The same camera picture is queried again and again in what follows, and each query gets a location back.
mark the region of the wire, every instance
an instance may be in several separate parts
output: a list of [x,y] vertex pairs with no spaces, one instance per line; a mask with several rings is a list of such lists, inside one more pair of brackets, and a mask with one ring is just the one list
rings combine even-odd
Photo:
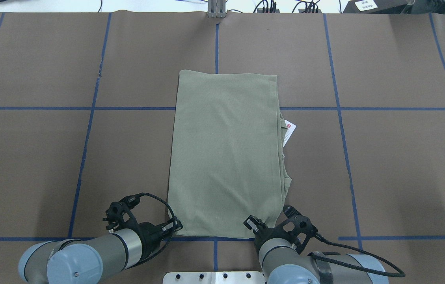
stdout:
[[298,3],[296,3],[296,6],[294,6],[294,9],[292,9],[291,13],[294,13],[294,11],[296,10],[296,7],[301,4],[301,3],[305,3],[305,10],[308,8],[308,2],[306,1],[298,1]]
[[[155,196],[154,194],[150,194],[150,193],[147,193],[147,192],[142,192],[142,193],[138,194],[138,196],[139,196],[139,198],[141,196],[149,196],[149,197],[152,197],[152,198],[156,199],[157,201],[163,203],[166,206],[166,208],[168,208],[168,210],[170,211],[171,217],[175,218],[175,214],[173,213],[173,210],[170,207],[170,205],[166,201],[162,200],[161,198]],[[129,268],[132,268],[132,267],[138,266],[140,264],[143,264],[143,263],[153,259],[154,257],[156,257],[158,254],[160,254],[168,246],[168,244],[170,243],[172,237],[173,237],[173,234],[170,235],[170,237],[166,240],[166,243],[164,244],[164,246],[162,246],[156,253],[154,253],[153,255],[151,255],[150,257],[148,257],[148,258],[146,258],[146,259],[144,259],[142,261],[137,262],[136,264],[134,264],[133,266],[130,266]]]
[[359,248],[355,248],[355,247],[351,247],[351,246],[347,246],[347,245],[343,245],[343,244],[332,243],[332,242],[326,240],[325,237],[322,237],[321,234],[319,234],[319,233],[315,234],[315,238],[318,239],[319,241],[321,241],[322,243],[328,244],[330,246],[335,246],[335,247],[355,250],[356,252],[360,252],[360,253],[363,253],[363,254],[370,255],[370,256],[378,259],[379,261],[383,261],[383,262],[387,263],[390,267],[394,268],[398,273],[387,273],[385,271],[379,271],[379,270],[375,270],[375,269],[365,268],[365,267],[362,267],[362,266],[357,266],[357,265],[353,265],[353,264],[350,264],[350,263],[346,263],[346,262],[330,259],[330,258],[327,258],[327,257],[321,257],[321,256],[316,256],[314,254],[311,254],[310,257],[312,257],[314,259],[318,259],[318,260],[321,260],[321,261],[337,264],[339,266],[343,266],[343,267],[347,267],[347,268],[351,268],[351,269],[355,269],[355,270],[359,270],[359,271],[363,271],[365,273],[372,273],[372,274],[382,275],[382,276],[387,276],[387,277],[405,277],[406,276],[404,271],[402,271],[401,269],[399,269],[399,267],[395,266],[392,262],[386,260],[383,257],[379,257],[377,255],[369,253],[369,252],[367,252],[365,250],[361,250]]
[[314,5],[313,2],[310,2],[310,4],[307,6],[307,8],[303,11],[303,13],[310,13],[310,9],[312,9],[312,6]]
[[253,13],[255,13],[255,11],[257,11],[257,7],[261,3],[263,4],[263,13],[264,13],[264,2],[268,3],[268,0],[261,0],[259,3],[257,3],[257,5],[255,5],[255,9],[254,9]]
[[318,13],[318,2],[320,2],[320,0],[317,0],[317,2],[310,2],[308,11],[303,11],[303,13]]
[[[175,1],[186,1],[186,2],[188,2],[188,1],[190,1],[190,0],[175,0]],[[208,3],[208,0],[199,0],[199,1]]]

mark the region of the white label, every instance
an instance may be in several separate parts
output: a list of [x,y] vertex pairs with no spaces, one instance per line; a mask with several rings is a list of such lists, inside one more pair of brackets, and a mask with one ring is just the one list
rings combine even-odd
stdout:
[[366,10],[378,8],[378,6],[375,4],[375,1],[373,1],[373,0],[363,0],[363,1],[356,2],[356,6],[357,6],[357,9],[359,9],[359,11],[366,11]]
[[285,146],[285,144],[287,143],[287,140],[289,140],[289,137],[294,132],[294,129],[296,129],[296,125],[294,125],[292,122],[289,122],[289,121],[286,120],[285,124],[287,124],[287,132],[285,133],[284,145],[282,147]]

